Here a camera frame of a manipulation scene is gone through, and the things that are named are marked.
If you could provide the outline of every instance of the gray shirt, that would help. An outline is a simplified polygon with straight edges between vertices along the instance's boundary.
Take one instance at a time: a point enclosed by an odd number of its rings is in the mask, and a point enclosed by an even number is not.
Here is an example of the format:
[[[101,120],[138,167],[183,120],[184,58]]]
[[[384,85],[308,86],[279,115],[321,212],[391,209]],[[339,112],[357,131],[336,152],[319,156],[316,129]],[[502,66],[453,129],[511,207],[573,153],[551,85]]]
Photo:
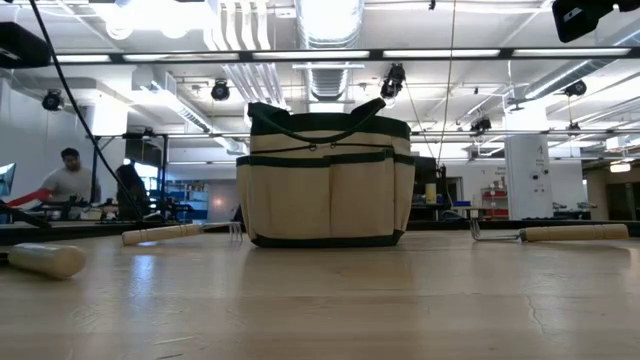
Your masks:
[[[51,201],[68,201],[70,196],[76,196],[77,201],[91,199],[91,170],[81,168],[69,171],[61,168],[52,172],[44,180],[42,187],[51,190]],[[100,201],[100,184],[96,178],[96,199]]]

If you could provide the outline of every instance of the bag handle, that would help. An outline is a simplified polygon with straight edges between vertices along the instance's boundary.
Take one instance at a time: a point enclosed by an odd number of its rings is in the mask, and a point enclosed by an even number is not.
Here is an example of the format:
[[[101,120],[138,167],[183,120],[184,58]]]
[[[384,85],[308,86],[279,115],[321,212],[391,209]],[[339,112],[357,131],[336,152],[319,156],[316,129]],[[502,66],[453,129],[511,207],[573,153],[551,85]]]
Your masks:
[[[289,129],[285,129],[282,126],[280,126],[280,125],[276,124],[275,122],[271,121],[271,119],[269,119],[269,117],[274,116],[274,115],[291,116],[291,115],[289,115],[289,113],[287,111],[282,110],[280,108],[277,108],[275,106],[271,106],[271,105],[267,105],[267,104],[263,104],[263,103],[252,103],[252,104],[249,104],[249,111],[248,111],[247,115],[249,115],[252,118],[256,117],[256,118],[260,119],[261,121],[264,121],[269,126],[278,129],[280,132],[284,133],[285,135],[289,136],[290,138],[293,138],[293,139],[296,139],[296,140],[300,140],[300,141],[305,141],[305,142],[308,142],[308,143],[311,143],[311,144],[329,144],[329,143],[333,143],[333,142],[336,142],[336,141],[340,141],[340,140],[342,140],[344,138],[347,138],[347,137],[353,135],[355,132],[360,130],[360,128],[369,119],[371,119],[373,116],[375,116],[378,113],[378,111],[383,109],[385,106],[386,106],[386,103],[384,102],[384,100],[382,100],[380,98],[371,100],[371,101],[367,102],[366,104],[362,104],[362,105],[358,106],[357,108],[355,108],[355,109],[353,109],[351,111],[351,114],[349,114],[352,118],[361,119],[360,121],[358,121],[358,123],[356,125],[354,125],[350,129],[345,130],[344,132],[342,132],[340,134],[327,136],[327,137],[323,137],[323,138],[314,138],[314,137],[302,136],[302,135],[296,134],[295,132],[293,132],[293,131],[291,131]]]

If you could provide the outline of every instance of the person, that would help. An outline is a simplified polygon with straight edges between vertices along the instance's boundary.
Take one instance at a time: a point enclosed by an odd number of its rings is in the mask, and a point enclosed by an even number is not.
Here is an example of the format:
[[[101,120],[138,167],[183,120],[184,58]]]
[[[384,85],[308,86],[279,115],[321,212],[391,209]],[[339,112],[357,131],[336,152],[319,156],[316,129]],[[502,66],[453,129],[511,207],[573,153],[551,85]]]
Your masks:
[[[16,207],[34,200],[65,202],[71,197],[76,201],[91,201],[91,170],[82,167],[80,153],[66,148],[60,153],[64,167],[52,172],[37,191],[7,203]],[[100,183],[96,178],[94,202],[100,202]]]
[[[140,215],[144,216],[149,214],[149,196],[147,195],[147,189],[144,186],[144,182],[138,175],[136,168],[133,164],[122,165],[116,170],[116,175],[124,185],[124,188],[129,192],[135,208],[138,209]],[[132,220],[137,218],[135,208],[127,199],[121,186],[118,186],[118,193],[116,195],[118,199],[118,215],[121,219]]]

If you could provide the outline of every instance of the white column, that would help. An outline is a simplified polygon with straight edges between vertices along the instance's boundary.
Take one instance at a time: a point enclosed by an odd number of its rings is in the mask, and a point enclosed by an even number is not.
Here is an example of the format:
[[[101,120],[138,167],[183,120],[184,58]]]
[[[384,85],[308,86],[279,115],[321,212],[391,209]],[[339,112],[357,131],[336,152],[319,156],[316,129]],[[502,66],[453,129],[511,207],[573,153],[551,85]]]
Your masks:
[[[540,101],[525,103],[524,109],[505,110],[507,130],[547,130],[546,106]],[[505,142],[509,218],[553,216],[549,148],[546,135],[510,136]]]
[[[127,105],[103,95],[96,104],[87,107],[85,117],[91,132],[94,134],[122,135],[127,132],[127,115]],[[101,140],[100,145],[104,145],[106,141],[106,139]],[[125,140],[115,139],[102,151],[113,171],[123,164],[125,146]],[[85,159],[84,161],[84,166],[91,169],[91,159]],[[102,186],[102,200],[115,198],[118,191],[117,183],[100,159],[98,159],[97,178]]]

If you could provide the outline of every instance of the metal tines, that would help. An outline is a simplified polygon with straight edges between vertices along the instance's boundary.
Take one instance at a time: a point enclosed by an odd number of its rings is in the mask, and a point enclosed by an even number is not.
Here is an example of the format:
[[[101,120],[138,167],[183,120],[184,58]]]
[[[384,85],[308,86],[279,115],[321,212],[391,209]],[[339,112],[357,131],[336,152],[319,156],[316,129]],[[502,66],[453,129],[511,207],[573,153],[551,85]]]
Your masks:
[[[476,241],[500,241],[500,240],[518,240],[520,238],[520,234],[513,235],[491,235],[491,236],[482,236],[480,234],[480,225],[478,224],[478,220],[471,219],[469,222],[471,226],[471,236]]]

